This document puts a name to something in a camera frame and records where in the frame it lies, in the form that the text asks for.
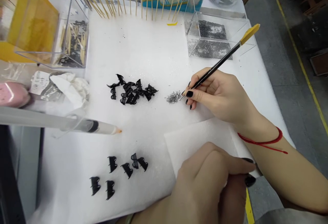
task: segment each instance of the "pink object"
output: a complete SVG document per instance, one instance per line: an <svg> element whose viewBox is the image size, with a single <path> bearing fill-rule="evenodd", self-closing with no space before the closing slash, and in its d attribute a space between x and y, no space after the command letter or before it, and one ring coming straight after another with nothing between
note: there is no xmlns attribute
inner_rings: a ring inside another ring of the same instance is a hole
<svg viewBox="0 0 328 224"><path fill-rule="evenodd" d="M24 85L15 82L0 83L0 106L20 108L30 101Z"/></svg>

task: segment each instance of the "red thread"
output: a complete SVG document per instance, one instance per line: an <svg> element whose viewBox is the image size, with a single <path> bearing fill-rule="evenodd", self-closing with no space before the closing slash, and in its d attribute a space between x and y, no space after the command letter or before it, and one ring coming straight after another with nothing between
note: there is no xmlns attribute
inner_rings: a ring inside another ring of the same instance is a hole
<svg viewBox="0 0 328 224"><path fill-rule="evenodd" d="M283 137L283 132L277 127L278 131L279 131L279 136L278 138L276 138L275 140L272 140L272 141L269 141L269 142L255 142L253 140L249 140L248 138L245 138L243 135L241 135L240 133L238 133L238 136L244 140L245 142L247 143L250 143L250 144L255 144L255 145L259 145L259 146L262 146L262 147L265 147L265 148L268 148L268 149L271 149L271 150L275 150L275 151L279 151L279 152L282 152L282 153L285 153L285 154L288 154L287 151L284 151L284 150L278 150L278 149L275 149L275 148L271 148L271 147L268 147L268 146L265 146L266 144L274 144L274 143L277 143L279 142L282 137Z"/></svg>

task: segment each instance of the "gray floor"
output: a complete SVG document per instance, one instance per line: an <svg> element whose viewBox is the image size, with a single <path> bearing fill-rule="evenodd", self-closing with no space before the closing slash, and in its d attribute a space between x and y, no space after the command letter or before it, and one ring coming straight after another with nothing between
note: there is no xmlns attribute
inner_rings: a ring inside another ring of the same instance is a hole
<svg viewBox="0 0 328 224"><path fill-rule="evenodd" d="M297 3L290 0L280 0L280 3L290 27L304 19ZM252 25L261 24L256 40L288 132L297 150L328 177L328 136L277 3L275 0L249 0L245 8ZM328 78L314 76L303 55L302 61L328 121ZM267 211L282 208L277 194L264 177L249 189L249 194L255 221Z"/></svg>

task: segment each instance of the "pen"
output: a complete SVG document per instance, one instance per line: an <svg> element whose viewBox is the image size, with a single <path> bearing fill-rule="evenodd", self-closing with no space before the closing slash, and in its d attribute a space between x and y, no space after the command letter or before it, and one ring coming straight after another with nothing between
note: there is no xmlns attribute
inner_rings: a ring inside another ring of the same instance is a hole
<svg viewBox="0 0 328 224"><path fill-rule="evenodd" d="M209 71L207 71L195 84L194 86L191 88L192 89L196 89L197 87L199 87L205 80L207 80L208 77L210 77L233 53L235 53L240 46L242 46L244 43L247 42L248 39L251 38L251 36L253 36L260 28L260 24L256 24L255 26L251 27L250 29L248 29L246 31L246 33L244 34L243 38L220 60L218 61L213 67L211 67L211 69Z"/></svg>

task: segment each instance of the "yellow floor line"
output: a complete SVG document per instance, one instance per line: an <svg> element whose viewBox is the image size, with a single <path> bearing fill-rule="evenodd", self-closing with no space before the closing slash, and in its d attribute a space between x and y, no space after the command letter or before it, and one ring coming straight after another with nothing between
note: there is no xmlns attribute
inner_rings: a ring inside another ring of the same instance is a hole
<svg viewBox="0 0 328 224"><path fill-rule="evenodd" d="M252 205L250 204L248 189L246 189L246 206L245 206L246 216L247 216L247 223L248 224L255 224Z"/></svg>
<svg viewBox="0 0 328 224"><path fill-rule="evenodd" d="M280 10L280 12L281 12L281 15L282 15L282 17L283 17L283 19L284 19L284 22L285 22L285 25L286 25L286 28L287 28L287 31L288 31L288 35L289 35L289 37L290 37L291 43L293 44L293 47L294 47L295 53L296 53L297 58L298 58L298 62L300 63L300 66L301 66L302 72L303 72L304 77L305 77L305 80L306 80L306 83L307 83L307 85L308 85L308 87L309 87L309 90L310 90L310 92L311 92L311 94L312 94L312 98L313 98L313 100L314 100L315 106L317 107L317 110L318 110L318 112L319 112L319 115L320 115L320 119L321 119L322 125L324 125L324 128L325 128L326 133L327 133L327 136L328 136L328 126L327 126L327 122L326 122L326 120L325 120L325 118L324 118L324 115L323 115L323 113L322 113L322 110L321 110L321 108L320 108L320 105L319 105L318 99L317 99L317 97L316 97L316 95L315 95L315 93L314 93L314 90L313 90L313 88L312 88L312 85L311 85L311 83L310 83L310 80L309 80L309 78L308 78L308 75L307 75L307 73L306 73L306 71L305 71L305 68L304 68L304 65L303 65L302 59L301 59L301 57L300 57L300 54L298 53L298 50L297 50L297 47L296 47L296 44L295 44L294 38L293 38L293 36L291 35L290 29L289 29L289 25L288 25L287 19L286 19L286 17L285 17L285 13L284 13L284 11L283 11L283 9L282 9L282 7L281 7L281 4L280 4L279 0L276 0L276 2L277 2L277 5L278 5L278 7L279 7L279 10Z"/></svg>

